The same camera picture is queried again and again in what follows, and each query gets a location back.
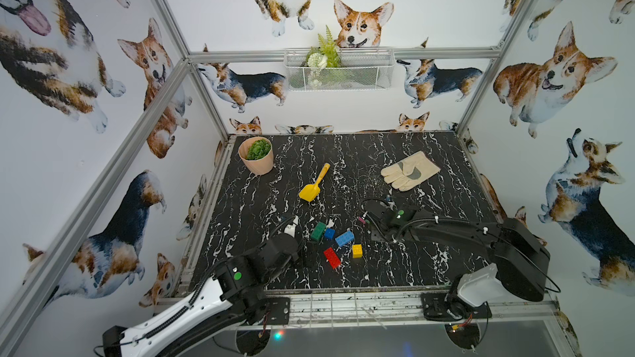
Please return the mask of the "yellow small lego brick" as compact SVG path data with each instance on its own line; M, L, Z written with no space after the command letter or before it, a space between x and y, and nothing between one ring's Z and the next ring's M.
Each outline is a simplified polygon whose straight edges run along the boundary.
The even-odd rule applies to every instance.
M360 259L363 256L362 246L359 244L355 244L352 246L352 258Z

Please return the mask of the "light blue lego brick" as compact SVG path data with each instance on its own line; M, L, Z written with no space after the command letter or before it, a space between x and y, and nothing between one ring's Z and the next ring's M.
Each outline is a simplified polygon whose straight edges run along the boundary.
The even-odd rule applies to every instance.
M335 241L339 247L346 246L355 241L355 235L352 231L346 231L336 237Z

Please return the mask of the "red lego brick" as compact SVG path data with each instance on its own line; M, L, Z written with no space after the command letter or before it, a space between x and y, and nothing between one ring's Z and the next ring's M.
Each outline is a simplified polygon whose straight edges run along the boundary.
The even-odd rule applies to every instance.
M338 269L341 264L342 261L340 260L340 258L337 256L336 252L334 251L334 249L332 248L328 248L327 250L324 251L324 256L327 260L327 262L329 263L329 265L333 268L333 269Z

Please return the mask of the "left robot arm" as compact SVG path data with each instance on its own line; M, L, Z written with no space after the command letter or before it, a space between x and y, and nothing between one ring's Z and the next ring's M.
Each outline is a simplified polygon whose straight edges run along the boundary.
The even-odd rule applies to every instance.
M218 263L194 291L134 327L104 332L98 356L179 356L242 325L287 324L287 297L266 296L267 285L299 259L299 242L281 233Z

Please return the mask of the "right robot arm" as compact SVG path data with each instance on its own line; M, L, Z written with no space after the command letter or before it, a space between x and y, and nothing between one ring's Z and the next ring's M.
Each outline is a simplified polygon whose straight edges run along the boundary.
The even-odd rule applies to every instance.
M361 204L365 220L390 243L434 242L471 251L488 263L486 267L458 276L446 297L480 307L509 295L528 302L541 302L550 281L551 256L519 220L467 221L430 213L423 208L401 208L379 199Z

